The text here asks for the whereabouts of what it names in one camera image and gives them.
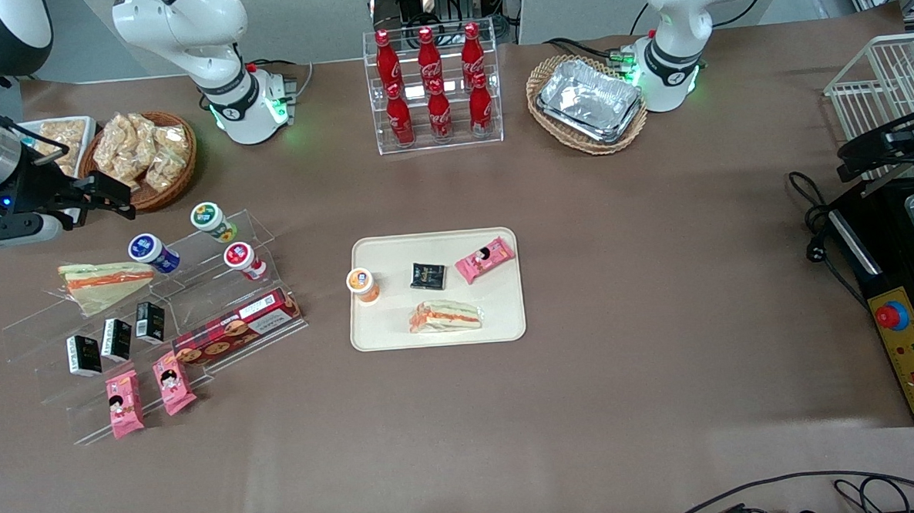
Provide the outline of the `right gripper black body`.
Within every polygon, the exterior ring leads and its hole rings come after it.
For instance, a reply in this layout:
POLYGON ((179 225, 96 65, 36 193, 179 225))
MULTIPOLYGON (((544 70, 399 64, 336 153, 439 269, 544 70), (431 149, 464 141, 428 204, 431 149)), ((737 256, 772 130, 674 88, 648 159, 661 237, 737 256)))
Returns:
MULTIPOLYGON (((83 196, 76 185, 78 180, 55 164, 37 166, 31 160, 22 160, 0 184, 0 216, 38 213, 57 218, 58 211, 81 205, 83 196)), ((87 213, 82 216, 80 210, 79 226, 85 224, 87 213)))

